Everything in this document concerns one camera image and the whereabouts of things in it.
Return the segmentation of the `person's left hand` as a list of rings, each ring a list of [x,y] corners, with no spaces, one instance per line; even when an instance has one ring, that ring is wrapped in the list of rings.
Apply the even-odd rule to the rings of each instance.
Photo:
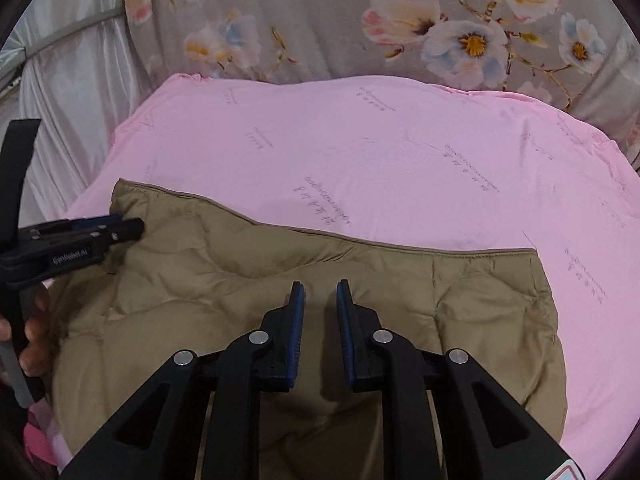
[[[25,336],[28,344],[18,357],[23,372],[29,377],[47,374],[52,367],[55,344],[51,338],[50,295],[44,285],[36,288]]]

